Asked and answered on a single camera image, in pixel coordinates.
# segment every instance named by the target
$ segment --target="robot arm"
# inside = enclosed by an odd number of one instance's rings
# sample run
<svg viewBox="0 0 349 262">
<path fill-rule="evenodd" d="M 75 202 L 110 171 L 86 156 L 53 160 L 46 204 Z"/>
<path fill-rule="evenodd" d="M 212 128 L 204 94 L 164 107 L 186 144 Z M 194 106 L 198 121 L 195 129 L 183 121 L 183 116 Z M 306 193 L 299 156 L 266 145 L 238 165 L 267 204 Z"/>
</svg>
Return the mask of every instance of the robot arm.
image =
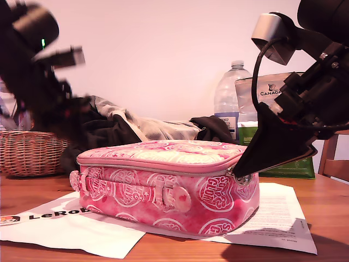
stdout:
<svg viewBox="0 0 349 262">
<path fill-rule="evenodd" d="M 349 129 L 348 13 L 348 0 L 302 0 L 298 21 L 309 30 L 297 28 L 283 14 L 261 15 L 252 35 L 261 49 L 252 81 L 258 130 L 233 169 L 236 177 L 313 156 L 317 151 L 312 142 Z M 270 108 L 258 103 L 263 55 L 286 65 L 295 50 L 317 61 L 302 76 L 291 74 Z"/>
<path fill-rule="evenodd" d="M 59 35 L 56 20 L 37 4 L 10 8 L 0 0 L 0 77 L 18 105 L 33 114 L 35 126 L 61 137 L 82 140 L 80 109 L 88 99 L 74 98 L 54 69 L 83 63 L 81 48 L 38 58 Z"/>
</svg>

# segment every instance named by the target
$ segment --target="wicker basket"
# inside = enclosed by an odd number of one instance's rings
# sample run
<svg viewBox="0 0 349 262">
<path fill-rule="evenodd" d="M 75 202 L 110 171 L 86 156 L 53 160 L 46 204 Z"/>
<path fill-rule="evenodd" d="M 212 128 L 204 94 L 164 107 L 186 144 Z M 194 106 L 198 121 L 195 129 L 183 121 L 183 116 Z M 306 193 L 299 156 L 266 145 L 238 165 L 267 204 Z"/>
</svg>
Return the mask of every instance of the wicker basket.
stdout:
<svg viewBox="0 0 349 262">
<path fill-rule="evenodd" d="M 12 176 L 44 176 L 62 172 L 59 157 L 68 141 L 52 133 L 0 132 L 0 171 Z"/>
</svg>

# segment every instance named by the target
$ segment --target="white paper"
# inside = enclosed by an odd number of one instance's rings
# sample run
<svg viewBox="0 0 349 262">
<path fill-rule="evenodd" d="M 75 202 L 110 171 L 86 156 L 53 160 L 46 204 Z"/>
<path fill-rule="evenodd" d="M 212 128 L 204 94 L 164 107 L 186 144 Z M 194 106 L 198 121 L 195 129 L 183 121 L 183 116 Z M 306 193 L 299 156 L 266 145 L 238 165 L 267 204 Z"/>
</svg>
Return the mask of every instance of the white paper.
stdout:
<svg viewBox="0 0 349 262">
<path fill-rule="evenodd" d="M 293 249 L 317 254 L 308 225 L 292 187 L 260 183 L 261 203 L 244 225 L 221 236 L 192 236 L 99 214 L 25 222 L 0 227 L 1 240 L 37 243 L 54 248 L 78 248 L 111 258 L 123 258 L 144 232 L 184 238 Z M 36 209 L 58 211 L 80 207 L 79 195 L 71 193 Z"/>
<path fill-rule="evenodd" d="M 79 193 L 73 192 L 18 215 L 41 215 L 79 208 Z M 145 234 L 120 225 L 119 219 L 96 213 L 4 225 L 0 227 L 0 233 L 1 240 L 82 249 L 108 258 L 124 258 Z"/>
</svg>

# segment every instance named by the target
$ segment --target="zipper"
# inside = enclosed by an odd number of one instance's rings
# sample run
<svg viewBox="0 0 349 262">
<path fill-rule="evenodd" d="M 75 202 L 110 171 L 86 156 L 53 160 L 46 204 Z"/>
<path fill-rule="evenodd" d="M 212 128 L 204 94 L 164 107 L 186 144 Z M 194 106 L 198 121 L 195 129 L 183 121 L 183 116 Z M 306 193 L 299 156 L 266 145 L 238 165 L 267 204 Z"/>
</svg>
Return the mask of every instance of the zipper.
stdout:
<svg viewBox="0 0 349 262">
<path fill-rule="evenodd" d="M 225 175 L 226 176 L 230 176 L 230 177 L 233 177 L 235 182 L 237 182 L 240 186 L 247 186 L 252 178 L 253 178 L 253 175 L 252 174 L 249 174 L 249 175 L 246 175 L 246 176 L 243 176 L 243 177 L 235 177 L 234 173 L 233 173 L 233 169 L 234 169 L 235 165 L 229 167 L 227 170 L 226 170 L 226 173 Z"/>
<path fill-rule="evenodd" d="M 89 164 L 89 165 L 82 165 L 81 166 L 105 166 L 109 168 L 126 168 L 126 169 L 135 169 L 134 166 L 130 165 L 100 165 L 100 164 Z M 142 171 L 149 171 L 149 172 L 157 172 L 157 173 L 163 173 L 167 175 L 175 175 L 175 176 L 180 176 L 180 175 L 185 175 L 185 176 L 204 176 L 204 177 L 213 177 L 213 176 L 230 176 L 233 177 L 234 180 L 241 186 L 246 186 L 250 183 L 252 180 L 252 175 L 247 175 L 244 177 L 236 178 L 235 175 L 233 174 L 232 170 L 235 167 L 235 165 L 229 167 L 228 169 L 217 171 L 217 172 L 209 172 L 209 173 L 189 173 L 189 172 L 179 172 L 179 171 L 169 171 L 169 170 L 164 170 L 164 169 L 156 169 L 156 168 L 143 168 L 143 167 L 137 167 L 137 170 L 142 170 Z"/>
<path fill-rule="evenodd" d="M 108 168 L 127 168 L 127 169 L 135 169 L 134 166 L 131 165 L 106 165 L 106 164 L 88 164 L 88 165 L 83 165 L 79 164 L 81 166 L 106 166 Z M 156 172 L 156 173 L 163 173 L 167 175 L 175 175 L 175 176 L 180 176 L 180 175 L 185 175 L 185 176 L 222 176 L 227 173 L 227 170 L 221 170 L 217 172 L 209 172 L 209 173 L 190 173 L 190 172 L 180 172 L 180 171 L 169 171 L 169 170 L 164 170 L 164 169 L 156 169 L 156 168 L 143 168 L 143 167 L 137 167 L 137 170 L 142 170 L 142 171 L 149 171 L 149 172 Z"/>
</svg>

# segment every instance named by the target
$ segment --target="zipper pull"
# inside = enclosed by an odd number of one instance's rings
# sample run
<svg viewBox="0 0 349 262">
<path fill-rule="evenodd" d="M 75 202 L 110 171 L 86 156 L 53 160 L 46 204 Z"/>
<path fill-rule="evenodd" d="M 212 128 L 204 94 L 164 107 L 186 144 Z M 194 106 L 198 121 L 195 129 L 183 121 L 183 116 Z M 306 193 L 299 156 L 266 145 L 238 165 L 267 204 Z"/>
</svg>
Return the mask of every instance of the zipper pull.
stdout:
<svg viewBox="0 0 349 262">
<path fill-rule="evenodd" d="M 225 172 L 225 175 L 232 177 L 235 180 L 235 182 L 238 183 L 240 186 L 247 186 L 252 181 L 252 174 L 237 178 L 233 173 L 234 166 L 235 165 L 228 168 Z"/>
</svg>

